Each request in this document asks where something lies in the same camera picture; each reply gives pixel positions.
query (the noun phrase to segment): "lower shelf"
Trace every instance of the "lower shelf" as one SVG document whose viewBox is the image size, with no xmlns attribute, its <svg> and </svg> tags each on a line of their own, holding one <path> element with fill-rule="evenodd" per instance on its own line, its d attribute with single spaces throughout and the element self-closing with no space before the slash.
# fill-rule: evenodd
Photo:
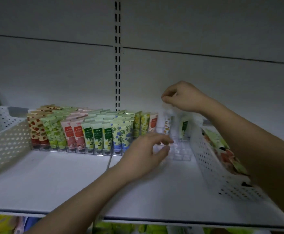
<svg viewBox="0 0 284 234">
<path fill-rule="evenodd" d="M 44 216 L 115 165 L 121 156 L 31 151 L 0 173 L 0 213 Z M 271 202 L 236 201 L 211 193 L 196 160 L 166 160 L 119 192 L 105 220 L 167 225 L 284 230 L 284 214 Z"/>
</svg>

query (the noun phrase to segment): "blue flower-print tube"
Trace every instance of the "blue flower-print tube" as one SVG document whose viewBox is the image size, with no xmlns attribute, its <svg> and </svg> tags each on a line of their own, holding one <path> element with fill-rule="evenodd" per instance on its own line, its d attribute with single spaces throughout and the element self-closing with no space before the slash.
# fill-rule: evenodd
<svg viewBox="0 0 284 234">
<path fill-rule="evenodd" d="M 114 145 L 114 149 L 121 149 L 121 133 L 120 133 L 120 130 L 118 129 L 118 126 L 121 124 L 123 124 L 122 121 L 119 121 L 119 122 L 114 122 L 114 121 L 111 121 L 110 122 L 110 125 L 112 127 L 112 136 L 113 136 L 113 145 Z"/>
<path fill-rule="evenodd" d="M 123 150 L 127 150 L 132 142 L 133 122 L 118 125 L 121 137 L 121 146 Z"/>
</svg>

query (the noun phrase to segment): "hand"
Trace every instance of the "hand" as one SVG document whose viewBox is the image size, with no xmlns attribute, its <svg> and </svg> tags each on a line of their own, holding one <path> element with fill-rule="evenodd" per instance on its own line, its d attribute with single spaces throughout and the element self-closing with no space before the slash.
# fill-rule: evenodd
<svg viewBox="0 0 284 234">
<path fill-rule="evenodd" d="M 158 153 L 153 154 L 153 146 L 163 142 L 166 144 Z M 173 140 L 164 134 L 147 133 L 132 142 L 121 160 L 115 165 L 128 182 L 139 179 L 157 167 L 167 157 Z"/>
<path fill-rule="evenodd" d="M 180 81 L 169 86 L 162 94 L 162 100 L 183 111 L 201 112 L 210 100 L 206 94 L 191 83 Z"/>
</svg>

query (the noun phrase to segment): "perforated basket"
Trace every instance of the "perforated basket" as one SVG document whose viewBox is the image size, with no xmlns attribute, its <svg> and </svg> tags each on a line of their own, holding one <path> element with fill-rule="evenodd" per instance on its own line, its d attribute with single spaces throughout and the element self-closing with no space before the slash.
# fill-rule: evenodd
<svg viewBox="0 0 284 234">
<path fill-rule="evenodd" d="M 227 171 L 202 135 L 202 126 L 194 122 L 191 135 L 194 156 L 210 189 L 219 195 L 239 200 L 262 200 L 267 196 L 244 175 Z"/>
<path fill-rule="evenodd" d="M 30 151 L 28 122 L 12 117 L 8 107 L 0 106 L 0 169 Z"/>
</svg>

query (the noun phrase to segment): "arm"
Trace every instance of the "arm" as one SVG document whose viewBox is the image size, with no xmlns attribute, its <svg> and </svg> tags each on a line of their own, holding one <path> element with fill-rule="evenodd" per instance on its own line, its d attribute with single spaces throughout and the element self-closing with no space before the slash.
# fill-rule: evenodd
<svg viewBox="0 0 284 234">
<path fill-rule="evenodd" d="M 173 140 L 158 133 L 148 133 L 136 139 L 115 166 L 50 212 L 27 233 L 85 233 L 113 195 L 128 183 L 149 173 L 168 155 L 169 146 L 153 154 L 153 145 L 160 142 L 168 144 Z"/>
<path fill-rule="evenodd" d="M 284 141 L 232 112 L 190 83 L 181 81 L 170 86 L 163 93 L 162 100 L 208 118 L 253 180 L 284 211 Z"/>
</svg>

